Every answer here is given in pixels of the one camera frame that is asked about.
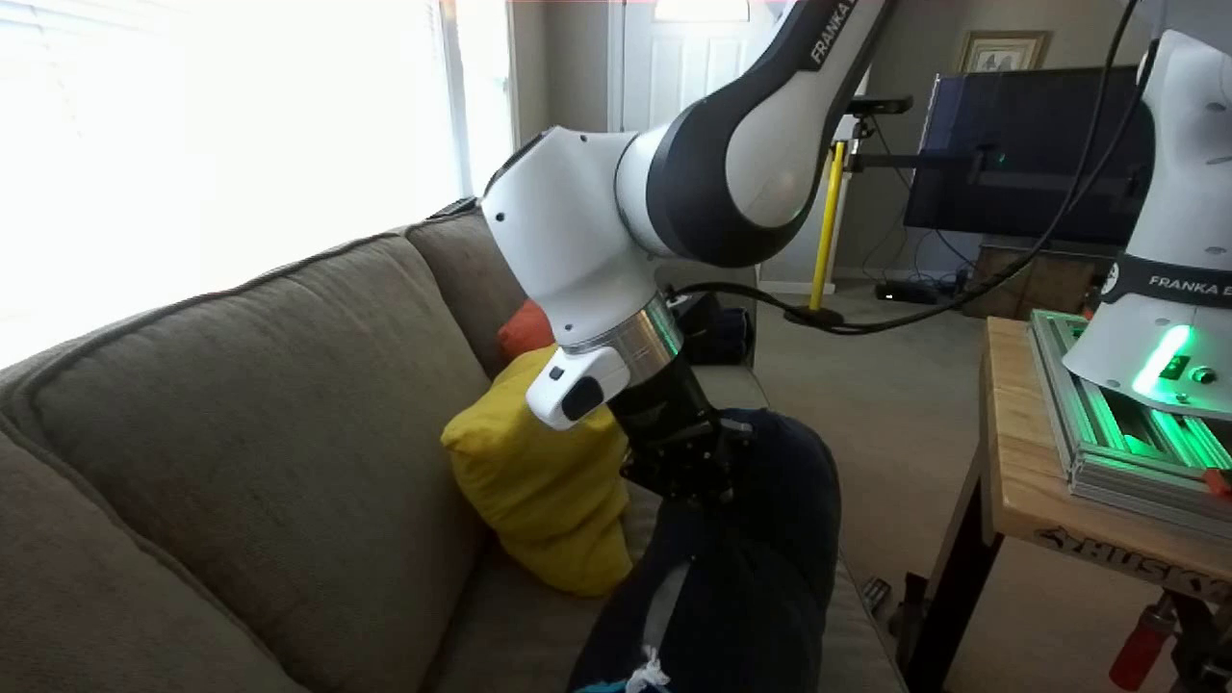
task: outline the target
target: couch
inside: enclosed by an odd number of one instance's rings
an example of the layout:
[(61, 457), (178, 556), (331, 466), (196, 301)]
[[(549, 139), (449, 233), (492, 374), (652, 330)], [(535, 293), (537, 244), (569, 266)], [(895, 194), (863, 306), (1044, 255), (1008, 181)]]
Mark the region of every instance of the couch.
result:
[[(0, 688), (563, 688), (601, 601), (512, 568), (438, 446), (518, 301), (460, 206), (2, 371)], [(823, 688), (900, 688), (844, 579)]]

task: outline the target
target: yellow pillow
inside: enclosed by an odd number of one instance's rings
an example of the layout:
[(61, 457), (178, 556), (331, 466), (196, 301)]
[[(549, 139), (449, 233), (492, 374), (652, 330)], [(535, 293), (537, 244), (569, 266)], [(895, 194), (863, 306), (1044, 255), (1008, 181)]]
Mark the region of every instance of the yellow pillow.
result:
[(499, 548), (546, 584), (603, 598), (630, 570), (623, 545), (623, 432), (608, 407), (549, 432), (528, 388), (549, 346), (512, 357), (489, 394), (459, 412), (438, 443), (455, 483)]

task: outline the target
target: computer monitor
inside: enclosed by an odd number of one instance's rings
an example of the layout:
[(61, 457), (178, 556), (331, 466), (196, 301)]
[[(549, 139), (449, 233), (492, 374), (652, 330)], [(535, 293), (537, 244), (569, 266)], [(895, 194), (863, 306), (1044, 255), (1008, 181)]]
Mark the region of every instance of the computer monitor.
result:
[[(909, 226), (1039, 239), (1060, 211), (1096, 104), (1101, 68), (942, 75), (933, 86), (922, 160), (909, 194)], [(1149, 185), (1149, 113), (1137, 102), (1137, 68), (1114, 68), (1088, 166), (1137, 110), (1088, 198), (1060, 222), (1054, 244), (1124, 248)]]

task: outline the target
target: black fabric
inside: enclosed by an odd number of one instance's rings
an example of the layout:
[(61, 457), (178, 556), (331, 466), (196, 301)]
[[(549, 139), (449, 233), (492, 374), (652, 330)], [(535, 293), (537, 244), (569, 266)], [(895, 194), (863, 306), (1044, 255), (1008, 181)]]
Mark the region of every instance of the black fabric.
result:
[(643, 668), (643, 619), (659, 580), (687, 568), (663, 638), (675, 693), (817, 693), (823, 607), (835, 584), (840, 474), (817, 432), (773, 412), (729, 412), (753, 429), (737, 498), (725, 509), (664, 501), (654, 539), (603, 605), (569, 688)]

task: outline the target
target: table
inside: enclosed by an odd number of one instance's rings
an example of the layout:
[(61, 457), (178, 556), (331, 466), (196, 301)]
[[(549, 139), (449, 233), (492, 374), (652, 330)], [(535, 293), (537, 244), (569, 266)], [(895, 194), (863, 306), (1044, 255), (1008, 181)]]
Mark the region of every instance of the table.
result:
[(980, 432), (948, 532), (936, 598), (911, 638), (911, 693), (942, 688), (999, 539), (1028, 539), (1197, 601), (1232, 601), (1232, 551), (1148, 515), (1070, 498), (1028, 323), (984, 321)]

